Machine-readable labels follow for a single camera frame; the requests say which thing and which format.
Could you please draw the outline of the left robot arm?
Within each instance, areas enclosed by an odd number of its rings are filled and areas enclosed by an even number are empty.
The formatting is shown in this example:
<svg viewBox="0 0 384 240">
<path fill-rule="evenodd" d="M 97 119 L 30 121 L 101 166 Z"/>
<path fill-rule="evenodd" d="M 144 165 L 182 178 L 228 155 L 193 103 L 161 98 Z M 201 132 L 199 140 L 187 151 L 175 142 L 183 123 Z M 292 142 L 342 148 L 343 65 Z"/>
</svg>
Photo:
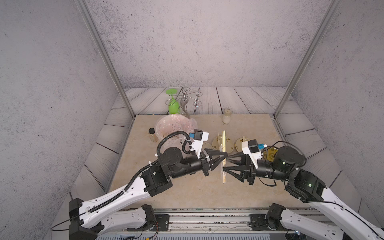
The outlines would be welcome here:
<svg viewBox="0 0 384 240">
<path fill-rule="evenodd" d="M 158 155 L 157 161 L 138 171 L 127 185 L 93 200 L 70 201 L 69 238 L 95 240 L 102 234 L 123 229 L 151 229 L 156 222 L 152 206 L 143 205 L 130 211 L 125 208 L 168 190 L 173 186 L 172 179 L 199 171 L 208 176 L 227 157 L 226 152 L 207 149 L 200 157 L 184 158 L 180 149 L 168 148 Z"/>
</svg>

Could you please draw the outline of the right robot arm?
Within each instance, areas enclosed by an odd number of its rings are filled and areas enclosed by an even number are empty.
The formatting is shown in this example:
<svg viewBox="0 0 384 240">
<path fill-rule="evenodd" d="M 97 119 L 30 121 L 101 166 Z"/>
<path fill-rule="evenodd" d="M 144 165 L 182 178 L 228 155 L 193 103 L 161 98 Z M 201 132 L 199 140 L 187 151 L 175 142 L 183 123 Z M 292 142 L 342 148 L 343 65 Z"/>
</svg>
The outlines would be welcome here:
<svg viewBox="0 0 384 240">
<path fill-rule="evenodd" d="M 241 182 L 252 185 L 256 178 L 285 183 L 285 191 L 326 216 L 330 226 L 296 214 L 282 205 L 272 204 L 265 216 L 271 230 L 294 230 L 320 240 L 382 240 L 384 230 L 351 209 L 320 178 L 301 167 L 306 159 L 296 149 L 284 146 L 277 150 L 274 160 L 265 160 L 261 152 L 243 148 L 239 161 L 224 167 L 224 172 Z"/>
</svg>

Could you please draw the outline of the cream plate with characters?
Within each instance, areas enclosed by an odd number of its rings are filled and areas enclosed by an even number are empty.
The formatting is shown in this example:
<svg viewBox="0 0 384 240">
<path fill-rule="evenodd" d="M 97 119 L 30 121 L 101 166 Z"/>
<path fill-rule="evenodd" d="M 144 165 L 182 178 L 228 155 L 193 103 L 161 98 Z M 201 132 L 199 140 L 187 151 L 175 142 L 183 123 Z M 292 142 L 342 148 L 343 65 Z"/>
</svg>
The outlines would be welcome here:
<svg viewBox="0 0 384 240">
<path fill-rule="evenodd" d="M 235 142 L 235 148 L 236 148 L 238 153 L 242 152 L 242 143 L 247 142 L 247 141 L 249 141 L 249 139 L 246 137 L 242 137 L 242 138 L 237 139 L 237 141 Z"/>
<path fill-rule="evenodd" d="M 214 150 L 222 151 L 223 150 L 223 136 L 221 136 L 221 135 L 216 136 L 213 139 L 211 145 L 214 148 Z M 235 144 L 234 144 L 232 139 L 226 137 L 225 145 L 226 145 L 225 150 L 228 154 L 230 154 L 234 151 Z"/>
</svg>

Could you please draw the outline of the yellow plate brown rim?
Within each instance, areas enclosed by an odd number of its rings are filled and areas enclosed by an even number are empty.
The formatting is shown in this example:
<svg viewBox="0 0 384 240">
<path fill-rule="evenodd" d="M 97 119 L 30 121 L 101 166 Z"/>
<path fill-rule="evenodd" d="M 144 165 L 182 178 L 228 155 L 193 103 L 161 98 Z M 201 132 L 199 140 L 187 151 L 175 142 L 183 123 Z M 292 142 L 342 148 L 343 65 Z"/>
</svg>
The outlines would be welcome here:
<svg viewBox="0 0 384 240">
<path fill-rule="evenodd" d="M 265 149 L 263 149 L 263 159 L 265 161 L 273 162 L 276 153 L 278 152 L 279 148 L 274 146 L 267 146 Z"/>
</svg>

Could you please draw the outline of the white shaker bottle beige cap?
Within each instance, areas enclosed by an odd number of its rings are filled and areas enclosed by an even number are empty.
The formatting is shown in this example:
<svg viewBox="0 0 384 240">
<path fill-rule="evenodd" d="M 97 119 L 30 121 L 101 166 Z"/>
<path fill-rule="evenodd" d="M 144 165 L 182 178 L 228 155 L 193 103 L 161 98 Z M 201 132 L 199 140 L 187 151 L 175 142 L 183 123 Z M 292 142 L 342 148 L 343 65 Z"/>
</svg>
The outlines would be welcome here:
<svg viewBox="0 0 384 240">
<path fill-rule="evenodd" d="M 225 109 L 222 116 L 223 124 L 229 124 L 231 122 L 232 111 L 230 109 Z"/>
</svg>

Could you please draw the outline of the chrome cup holder stand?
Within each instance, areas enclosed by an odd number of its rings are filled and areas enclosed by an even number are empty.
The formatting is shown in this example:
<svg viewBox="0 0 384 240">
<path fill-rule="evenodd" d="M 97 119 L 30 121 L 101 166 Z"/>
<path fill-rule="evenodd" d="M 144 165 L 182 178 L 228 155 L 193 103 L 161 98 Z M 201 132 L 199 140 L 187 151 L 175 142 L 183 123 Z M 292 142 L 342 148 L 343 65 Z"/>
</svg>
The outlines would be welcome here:
<svg viewBox="0 0 384 240">
<path fill-rule="evenodd" d="M 179 115 L 183 115 L 186 118 L 190 118 L 190 112 L 194 112 L 194 110 L 190 110 L 188 104 L 191 103 L 193 107 L 199 108 L 202 106 L 202 102 L 199 100 L 199 97 L 202 97 L 203 93 L 201 91 L 191 92 L 190 88 L 181 89 L 178 91 L 178 96 L 175 99 L 179 102 Z"/>
</svg>

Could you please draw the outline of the small brown jar black lid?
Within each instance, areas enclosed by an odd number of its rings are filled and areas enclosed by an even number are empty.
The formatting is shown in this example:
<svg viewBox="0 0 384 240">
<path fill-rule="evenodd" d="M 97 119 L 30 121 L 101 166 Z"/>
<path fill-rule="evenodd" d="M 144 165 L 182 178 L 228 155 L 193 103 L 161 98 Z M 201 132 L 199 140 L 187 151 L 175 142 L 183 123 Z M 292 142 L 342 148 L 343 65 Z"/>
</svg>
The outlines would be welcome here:
<svg viewBox="0 0 384 240">
<path fill-rule="evenodd" d="M 154 128 L 150 128 L 148 130 L 148 133 L 149 133 L 150 140 L 152 142 L 156 143 L 158 141 L 158 137 L 156 135 L 155 129 Z"/>
</svg>

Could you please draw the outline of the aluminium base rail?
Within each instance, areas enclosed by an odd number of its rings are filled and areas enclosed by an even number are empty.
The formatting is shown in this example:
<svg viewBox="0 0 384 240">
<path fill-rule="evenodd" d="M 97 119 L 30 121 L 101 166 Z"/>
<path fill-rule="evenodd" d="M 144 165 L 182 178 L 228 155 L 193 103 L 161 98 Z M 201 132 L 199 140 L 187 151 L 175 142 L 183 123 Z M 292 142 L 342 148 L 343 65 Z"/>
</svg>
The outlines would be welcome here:
<svg viewBox="0 0 384 240">
<path fill-rule="evenodd" d="M 268 208 L 251 209 L 157 209 L 147 229 L 119 227 L 100 240 L 309 240 L 299 230 L 271 230 Z"/>
</svg>

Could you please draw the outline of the right aluminium frame post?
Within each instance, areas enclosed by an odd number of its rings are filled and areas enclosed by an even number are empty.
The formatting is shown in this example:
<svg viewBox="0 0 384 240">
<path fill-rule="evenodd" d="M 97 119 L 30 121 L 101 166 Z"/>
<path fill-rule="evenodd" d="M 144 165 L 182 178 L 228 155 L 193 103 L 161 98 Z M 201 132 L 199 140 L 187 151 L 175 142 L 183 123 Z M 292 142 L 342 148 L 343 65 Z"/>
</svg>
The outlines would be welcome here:
<svg viewBox="0 0 384 240">
<path fill-rule="evenodd" d="M 275 113 L 273 114 L 274 119 L 277 120 L 278 116 L 282 113 L 283 108 L 285 107 L 290 95 L 292 94 L 296 85 L 298 84 L 299 80 L 301 79 L 307 65 L 309 64 L 312 56 L 316 52 L 318 45 L 320 44 L 323 36 L 327 32 L 328 27 L 330 26 L 333 18 L 335 17 L 335 15 L 336 15 L 339 7 L 340 7 L 341 2 L 342 2 L 341 0 L 331 1 L 319 27 L 317 28 L 306 52 L 303 55 L 302 60 L 300 61 L 293 77 L 290 80 L 290 82 L 286 88 L 286 91 L 285 91 L 278 107 L 276 108 Z"/>
</svg>

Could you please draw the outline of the aluminium frame post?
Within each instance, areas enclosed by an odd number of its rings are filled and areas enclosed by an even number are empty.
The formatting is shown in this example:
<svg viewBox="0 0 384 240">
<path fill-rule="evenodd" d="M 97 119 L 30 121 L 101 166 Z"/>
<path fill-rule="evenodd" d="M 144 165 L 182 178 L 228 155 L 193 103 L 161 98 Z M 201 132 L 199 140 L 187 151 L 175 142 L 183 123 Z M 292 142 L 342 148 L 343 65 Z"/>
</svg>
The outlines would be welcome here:
<svg viewBox="0 0 384 240">
<path fill-rule="evenodd" d="M 330 26 L 333 18 L 335 17 L 335 15 L 336 15 L 339 7 L 340 7 L 341 2 L 342 2 L 341 0 L 331 1 L 319 27 L 317 28 L 306 52 L 303 55 L 302 60 L 300 61 L 293 77 L 290 80 L 290 82 L 286 88 L 286 91 L 285 91 L 278 107 L 276 108 L 275 113 L 273 114 L 274 119 L 277 120 L 278 116 L 282 113 L 283 108 L 285 107 L 290 95 L 292 94 L 296 85 L 298 84 L 299 80 L 301 79 L 307 65 L 309 64 L 312 56 L 316 52 L 318 45 L 320 44 L 323 36 L 327 32 L 328 27 Z"/>
<path fill-rule="evenodd" d="M 75 0 L 75 3 L 76 3 L 76 5 L 77 5 L 82 17 L 83 17 L 83 20 L 84 20 L 84 22 L 85 22 L 85 24 L 86 24 L 86 26 L 87 26 L 90 34 L 91 34 L 93 41 L 95 42 L 95 44 L 98 48 L 98 51 L 102 57 L 104 64 L 107 67 L 107 70 L 111 76 L 111 79 L 112 79 L 113 83 L 115 84 L 120 97 L 122 98 L 124 106 L 127 108 L 129 115 L 133 119 L 135 119 L 136 114 L 133 111 L 133 108 L 132 108 L 132 106 L 129 102 L 129 99 L 127 97 L 127 94 L 126 94 L 126 92 L 122 86 L 122 83 L 120 81 L 118 73 L 117 73 L 117 71 L 116 71 L 116 69 L 112 63 L 112 60 L 108 54 L 108 51 L 107 51 L 107 49 L 103 43 L 103 40 L 100 36 L 100 33 L 97 29 L 97 26 L 94 22 L 92 15 L 91 15 L 91 12 L 87 6 L 87 2 L 84 0 Z"/>
</svg>

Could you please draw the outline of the left aluminium frame post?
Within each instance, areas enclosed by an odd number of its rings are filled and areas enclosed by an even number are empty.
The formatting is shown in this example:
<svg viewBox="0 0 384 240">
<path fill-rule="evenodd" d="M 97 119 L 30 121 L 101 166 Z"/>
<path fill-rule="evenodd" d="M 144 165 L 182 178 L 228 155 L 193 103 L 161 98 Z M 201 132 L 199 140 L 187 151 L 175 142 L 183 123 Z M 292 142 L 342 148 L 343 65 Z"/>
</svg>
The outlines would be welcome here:
<svg viewBox="0 0 384 240">
<path fill-rule="evenodd" d="M 124 106 L 127 108 L 129 115 L 133 119 L 135 119 L 136 114 L 133 111 L 133 108 L 132 108 L 132 106 L 129 102 L 129 99 L 127 97 L 127 94 L 126 94 L 126 92 L 122 86 L 122 83 L 120 81 L 118 73 L 117 73 L 117 71 L 116 71 L 116 69 L 112 63 L 112 60 L 108 54 L 108 51 L 107 51 L 107 49 L 103 43 L 103 40 L 100 36 L 100 33 L 97 29 L 97 26 L 94 22 L 92 15 L 91 15 L 91 12 L 87 6 L 87 2 L 84 0 L 75 0 L 75 3 L 76 3 L 76 5 L 77 5 L 82 17 L 83 17 L 83 20 L 84 20 L 84 22 L 85 22 L 85 24 L 86 24 L 86 26 L 87 26 L 90 34 L 91 34 L 93 41 L 95 42 L 95 44 L 98 48 L 98 51 L 102 57 L 104 64 L 107 67 L 107 70 L 111 76 L 111 79 L 112 79 L 113 83 L 115 84 L 120 97 L 122 98 Z"/>
</svg>

